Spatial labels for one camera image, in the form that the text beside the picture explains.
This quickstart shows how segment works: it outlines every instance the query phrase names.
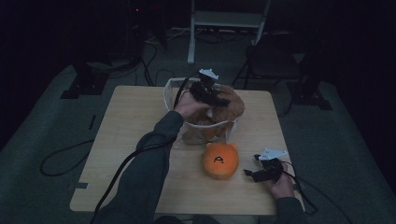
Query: person's left hand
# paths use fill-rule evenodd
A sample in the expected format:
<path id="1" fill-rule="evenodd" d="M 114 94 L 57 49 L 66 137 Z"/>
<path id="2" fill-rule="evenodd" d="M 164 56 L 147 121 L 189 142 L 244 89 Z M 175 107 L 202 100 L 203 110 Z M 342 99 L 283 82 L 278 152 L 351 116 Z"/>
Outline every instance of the person's left hand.
<path id="1" fill-rule="evenodd" d="M 183 119 L 186 119 L 193 115 L 196 111 L 200 109 L 208 109 L 210 107 L 210 105 L 196 101 L 192 94 L 186 90 L 183 91 L 174 110 L 179 113 Z"/>

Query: basket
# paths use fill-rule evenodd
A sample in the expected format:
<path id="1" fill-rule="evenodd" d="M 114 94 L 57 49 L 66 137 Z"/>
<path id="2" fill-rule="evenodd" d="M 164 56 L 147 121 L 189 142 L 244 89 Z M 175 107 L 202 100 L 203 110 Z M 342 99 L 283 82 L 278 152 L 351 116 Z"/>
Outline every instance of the basket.
<path id="1" fill-rule="evenodd" d="M 180 88 L 182 82 L 185 80 L 184 77 L 170 78 L 163 89 L 163 101 L 165 113 L 173 110 L 176 93 Z M 190 78 L 185 88 L 189 88 L 192 83 L 199 81 L 199 78 Z M 220 84 L 215 84 L 214 88 L 219 90 Z M 236 128 L 236 124 L 239 118 L 235 120 L 224 120 L 222 122 L 212 125 L 197 125 L 188 123 L 185 121 L 184 133 L 182 138 L 186 144 L 205 144 L 208 142 L 227 142 L 233 134 Z M 215 137 L 208 139 L 208 136 L 213 133 L 222 133 L 221 136 L 215 135 Z"/>

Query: chair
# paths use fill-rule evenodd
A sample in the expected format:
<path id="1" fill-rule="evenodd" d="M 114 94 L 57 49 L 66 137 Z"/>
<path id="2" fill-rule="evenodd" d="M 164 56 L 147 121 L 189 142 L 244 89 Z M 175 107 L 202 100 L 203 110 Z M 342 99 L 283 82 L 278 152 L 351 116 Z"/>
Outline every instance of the chair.
<path id="1" fill-rule="evenodd" d="M 286 31 L 275 31 L 263 34 L 255 46 L 249 46 L 246 50 L 246 61 L 234 78 L 232 85 L 238 79 L 244 79 L 244 90 L 248 87 L 251 79 L 266 78 L 275 79 L 276 85 L 282 79 L 295 79 L 297 87 L 301 86 L 303 75 L 299 62 L 295 55 L 305 55 L 319 50 L 319 43 L 313 35 L 292 33 Z M 293 97 L 285 113 L 289 113 Z"/>

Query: wooden table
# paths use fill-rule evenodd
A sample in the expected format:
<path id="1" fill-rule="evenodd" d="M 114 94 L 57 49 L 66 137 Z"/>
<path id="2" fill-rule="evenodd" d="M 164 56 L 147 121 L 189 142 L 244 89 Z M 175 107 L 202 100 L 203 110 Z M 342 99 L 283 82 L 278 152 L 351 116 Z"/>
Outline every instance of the wooden table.
<path id="1" fill-rule="evenodd" d="M 185 145 L 180 137 L 171 151 L 170 170 L 156 212 L 165 214 L 273 215 L 271 194 L 254 183 L 243 169 L 258 171 L 253 155 L 265 147 L 286 150 L 271 94 L 267 91 L 236 91 L 245 102 L 231 142 L 238 145 L 239 167 L 228 180 L 214 180 L 202 169 L 205 146 Z M 140 137 L 152 131 L 165 114 L 163 88 L 119 86 L 115 89 L 93 143 L 70 207 L 93 211 L 121 162 L 135 149 Z M 290 161 L 289 156 L 281 158 Z M 115 195 L 117 185 L 104 205 Z"/>

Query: person's right hand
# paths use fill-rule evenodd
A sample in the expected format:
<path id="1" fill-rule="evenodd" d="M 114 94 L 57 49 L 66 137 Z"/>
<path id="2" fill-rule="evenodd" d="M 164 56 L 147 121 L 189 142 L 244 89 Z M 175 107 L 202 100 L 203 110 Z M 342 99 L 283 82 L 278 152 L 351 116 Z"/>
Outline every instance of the person's right hand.
<path id="1" fill-rule="evenodd" d="M 288 165 L 282 162 L 283 170 L 285 172 L 288 171 Z M 276 183 L 272 180 L 263 182 L 265 187 L 267 187 L 270 192 L 273 194 L 274 198 L 286 198 L 286 197 L 294 197 L 294 189 L 293 183 L 291 181 L 291 177 L 282 173 L 280 178 Z"/>

